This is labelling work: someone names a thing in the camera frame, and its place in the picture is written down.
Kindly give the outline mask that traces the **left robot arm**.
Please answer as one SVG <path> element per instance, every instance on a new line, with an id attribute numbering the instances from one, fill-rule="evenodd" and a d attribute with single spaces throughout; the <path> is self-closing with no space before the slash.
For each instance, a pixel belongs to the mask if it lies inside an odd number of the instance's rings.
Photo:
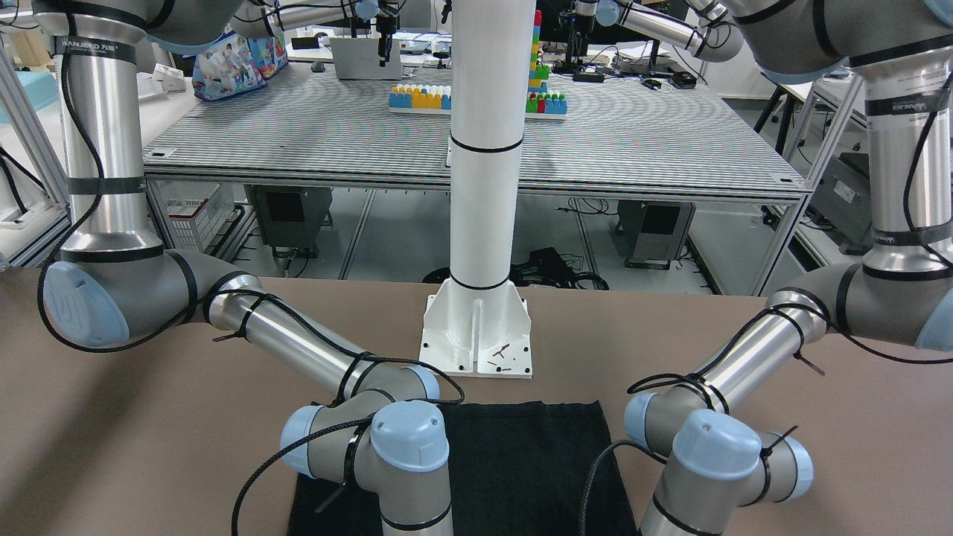
<path id="1" fill-rule="evenodd" d="M 748 41 L 777 82 L 841 65 L 864 81 L 873 245 L 780 288 L 710 360 L 629 388 L 630 444 L 666 465 L 643 535 L 721 534 L 731 514 L 807 491 L 813 466 L 786 434 L 730 415 L 804 345 L 830 332 L 951 349 L 951 3 L 694 1 L 715 34 Z"/>

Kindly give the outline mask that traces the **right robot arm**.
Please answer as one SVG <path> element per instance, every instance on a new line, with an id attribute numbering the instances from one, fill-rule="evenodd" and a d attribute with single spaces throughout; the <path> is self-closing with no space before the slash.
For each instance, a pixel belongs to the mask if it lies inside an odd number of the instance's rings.
<path id="1" fill-rule="evenodd" d="M 207 322 L 337 391 L 290 417 L 280 456 L 307 477 L 377 494 L 385 535 L 453 534 L 449 444 L 438 371 L 379 357 L 306 318 L 258 278 L 197 252 L 167 250 L 147 216 L 136 155 L 136 45 L 201 51 L 249 1 L 35 1 L 60 58 L 74 225 L 44 266 L 44 325 L 79 351 L 123 351 Z"/>

